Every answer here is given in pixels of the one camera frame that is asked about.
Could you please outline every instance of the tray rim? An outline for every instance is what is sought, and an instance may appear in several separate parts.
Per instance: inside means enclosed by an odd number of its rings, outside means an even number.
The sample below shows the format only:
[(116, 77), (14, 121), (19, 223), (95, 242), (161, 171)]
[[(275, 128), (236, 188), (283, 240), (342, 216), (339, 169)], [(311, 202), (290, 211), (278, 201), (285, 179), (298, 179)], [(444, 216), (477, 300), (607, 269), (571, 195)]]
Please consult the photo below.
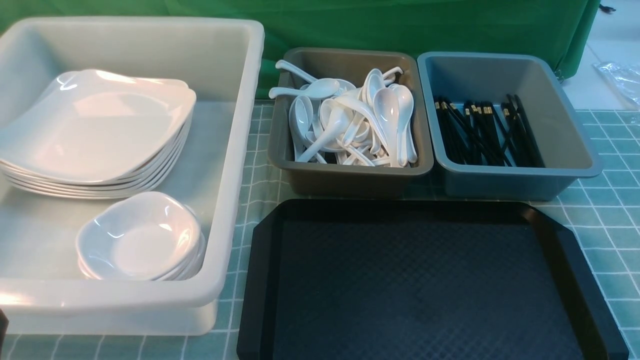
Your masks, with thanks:
[(232, 246), (243, 163), (258, 82), (264, 28), (253, 20), (198, 17), (41, 17), (14, 24), (0, 37), (0, 52), (20, 34), (42, 24), (94, 24), (126, 26), (165, 24), (167, 26), (219, 26), (236, 28), (247, 36), (243, 75), (232, 118), (220, 189), (214, 206), (207, 250), (200, 271), (185, 281), (91, 281), (77, 279), (37, 280), (0, 278), (0, 306), (6, 313), (73, 314), (100, 310), (144, 307), (200, 307), (211, 303), (222, 291)]
[[(253, 230), (252, 249), (249, 259), (249, 268), (247, 273), (246, 288), (244, 293), (243, 313), (241, 317), (240, 330), (237, 341), (237, 354), (240, 360), (260, 359), (264, 357), (272, 356), (273, 354), (273, 322), (275, 321), (275, 312), (266, 312), (265, 308), (274, 307), (277, 302), (276, 296), (268, 296), (268, 285), (276, 286), (278, 282), (279, 269), (274, 267), (273, 270), (270, 267), (271, 246), (273, 241), (274, 225), (278, 226), (277, 220), (286, 216), (286, 212), (290, 211), (289, 208), (295, 208), (300, 204), (313, 203), (313, 207), (319, 208), (325, 206), (323, 204), (341, 203), (340, 206), (344, 207), (348, 203), (360, 203), (360, 207), (368, 204), (376, 203), (377, 206), (384, 206), (393, 204), (394, 206), (405, 206), (408, 209), (415, 209), (418, 206), (423, 206), (424, 211), (429, 209), (441, 209), (445, 207), (462, 207), (471, 208), (475, 211), (483, 210), (485, 213), (486, 206), (493, 207), (494, 210), (508, 211), (518, 213), (519, 217), (524, 222), (531, 223), (532, 217), (538, 217), (544, 220), (548, 225), (545, 227), (544, 234), (537, 234), (540, 236), (556, 235), (557, 246), (552, 250), (559, 250), (557, 256), (561, 257), (564, 262), (562, 265), (566, 265), (569, 269), (564, 275), (569, 277), (569, 281), (573, 281), (577, 287), (577, 292), (572, 291), (573, 295), (577, 297), (574, 299), (574, 303), (567, 304), (568, 299), (566, 294), (563, 295), (559, 289), (557, 282), (557, 274), (554, 273), (552, 265), (549, 263), (547, 251), (549, 245), (540, 243), (541, 250), (544, 253), (545, 261), (549, 267), (549, 271), (554, 280), (557, 292), (561, 298), (564, 306), (565, 313), (571, 323), (573, 333), (576, 340), (582, 350), (584, 359), (602, 359), (605, 356), (606, 359), (612, 360), (626, 360), (629, 357), (629, 350), (626, 346), (621, 332), (616, 325), (613, 315), (609, 311), (607, 303), (600, 292), (600, 289), (589, 269), (589, 265), (582, 254), (580, 245), (575, 238), (573, 232), (567, 229), (565, 226), (559, 224), (546, 214), (537, 210), (533, 206), (525, 204), (523, 202), (481, 202), (481, 201), (438, 201), (438, 200), (402, 200), (402, 201), (384, 201), (384, 200), (327, 200), (327, 199), (292, 199), (287, 200), (279, 204), (263, 221), (261, 221)], [(275, 260), (278, 261), (278, 254), (275, 255)], [(581, 310), (588, 312), (586, 321), (583, 321), (580, 325), (590, 325), (596, 331), (596, 334), (591, 334), (590, 339), (580, 338), (579, 332), (583, 329), (576, 328), (575, 316), (580, 315)], [(596, 344), (599, 348), (599, 352), (595, 353), (588, 347), (593, 346), (594, 337), (600, 341)]]

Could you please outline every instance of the melamine plate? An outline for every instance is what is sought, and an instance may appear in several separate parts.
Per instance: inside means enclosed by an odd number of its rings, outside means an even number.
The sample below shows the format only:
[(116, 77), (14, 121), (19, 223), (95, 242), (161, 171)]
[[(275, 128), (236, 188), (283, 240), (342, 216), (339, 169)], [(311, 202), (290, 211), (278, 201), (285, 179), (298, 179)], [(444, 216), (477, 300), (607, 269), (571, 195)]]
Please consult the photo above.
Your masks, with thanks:
[(70, 184), (118, 179), (162, 149), (190, 118), (194, 91), (100, 70), (63, 79), (0, 130), (0, 158)]
[[(189, 279), (197, 274), (202, 266), (206, 245), (207, 241), (204, 235), (200, 233), (198, 248), (192, 251), (192, 254), (187, 256), (179, 266), (168, 272), (166, 275), (155, 279), (155, 281), (180, 281)], [(78, 257), (78, 268), (87, 279), (99, 280), (99, 278), (97, 278), (96, 275), (86, 266), (80, 257)]]
[(78, 232), (76, 250), (99, 279), (153, 280), (170, 273), (199, 247), (200, 224), (159, 192), (110, 206)]
[(123, 190), (123, 189), (136, 186), (144, 181), (148, 181), (149, 177), (157, 169), (165, 166), (167, 164), (167, 160), (171, 158), (171, 156), (180, 148), (180, 144), (184, 142), (185, 140), (184, 138), (187, 137), (189, 133), (190, 125), (191, 125), (190, 121), (184, 124), (180, 129), (180, 132), (178, 133), (178, 135), (174, 138), (174, 140), (171, 141), (166, 147), (164, 147), (163, 150), (161, 150), (161, 152), (156, 157), (150, 160), (148, 165), (145, 165), (143, 168), (140, 168), (140, 171), (139, 170), (135, 171), (138, 173), (136, 176), (123, 178), (115, 182), (92, 184), (92, 185), (73, 185), (73, 184), (56, 183), (48, 179), (37, 177), (14, 168), (3, 167), (2, 165), (0, 165), (0, 170), (5, 174), (5, 176), (10, 177), (12, 179), (19, 180), (20, 182), (23, 182), (26, 184), (39, 186), (39, 187), (51, 189), (51, 190), (63, 190), (63, 191), (78, 190), (78, 191), (90, 191), (90, 192), (104, 191), (104, 190)]
[(160, 167), (152, 174), (152, 177), (148, 181), (145, 181), (142, 184), (138, 184), (131, 188), (123, 189), (123, 190), (95, 190), (95, 191), (83, 191), (83, 190), (52, 190), (50, 188), (44, 188), (42, 186), (34, 185), (31, 183), (26, 183), (24, 181), (12, 178), (10, 176), (5, 176), (7, 181), (11, 183), (12, 186), (19, 188), (21, 190), (25, 190), (28, 192), (39, 193), (41, 195), (49, 195), (55, 197), (65, 197), (68, 199), (94, 199), (94, 200), (105, 200), (105, 199), (120, 199), (124, 197), (130, 197), (136, 195), (137, 193), (146, 192), (153, 190), (158, 185), (160, 185), (164, 179), (168, 176), (169, 172), (177, 162), (177, 159), (184, 147), (186, 142), (186, 136), (183, 138), (182, 142), (179, 144), (179, 148), (170, 156), (163, 167)]

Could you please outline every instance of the green cloth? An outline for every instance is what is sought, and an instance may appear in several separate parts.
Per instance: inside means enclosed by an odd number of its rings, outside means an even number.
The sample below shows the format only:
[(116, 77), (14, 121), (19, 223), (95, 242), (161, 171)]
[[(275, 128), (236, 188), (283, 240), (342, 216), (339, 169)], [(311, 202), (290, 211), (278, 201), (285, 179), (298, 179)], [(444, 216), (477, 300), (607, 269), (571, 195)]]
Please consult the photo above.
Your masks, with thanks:
[(530, 54), (577, 71), (599, 0), (1, 0), (0, 32), (33, 16), (155, 15), (254, 19), (266, 30), (257, 97), (293, 47)]

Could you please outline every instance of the white plastic bin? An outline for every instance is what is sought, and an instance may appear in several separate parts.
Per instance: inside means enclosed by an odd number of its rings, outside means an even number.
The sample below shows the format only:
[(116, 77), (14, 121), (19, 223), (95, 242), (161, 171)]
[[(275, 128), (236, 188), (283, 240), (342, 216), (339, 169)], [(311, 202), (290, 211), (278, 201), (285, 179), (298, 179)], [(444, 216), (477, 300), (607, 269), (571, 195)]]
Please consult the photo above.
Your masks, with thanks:
[(46, 197), (0, 179), (0, 308), (9, 333), (197, 335), (213, 327), (263, 41), (255, 21), (180, 17), (28, 19), (0, 38), (0, 127), (70, 70), (180, 79), (195, 90), (185, 148), (157, 191), (191, 207), (208, 235), (191, 279), (84, 280), (76, 232), (113, 201)]

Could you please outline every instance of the black chopsticks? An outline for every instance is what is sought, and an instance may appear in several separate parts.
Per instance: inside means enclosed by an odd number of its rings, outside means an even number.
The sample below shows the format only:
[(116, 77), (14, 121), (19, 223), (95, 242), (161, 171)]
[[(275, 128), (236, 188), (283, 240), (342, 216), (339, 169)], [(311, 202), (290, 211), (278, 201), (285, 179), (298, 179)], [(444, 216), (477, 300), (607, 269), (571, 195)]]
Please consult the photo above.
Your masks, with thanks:
[(451, 161), (545, 167), (522, 100), (511, 94), (506, 99), (498, 110), (488, 101), (467, 101), (458, 108), (446, 97), (434, 98), (445, 152)]

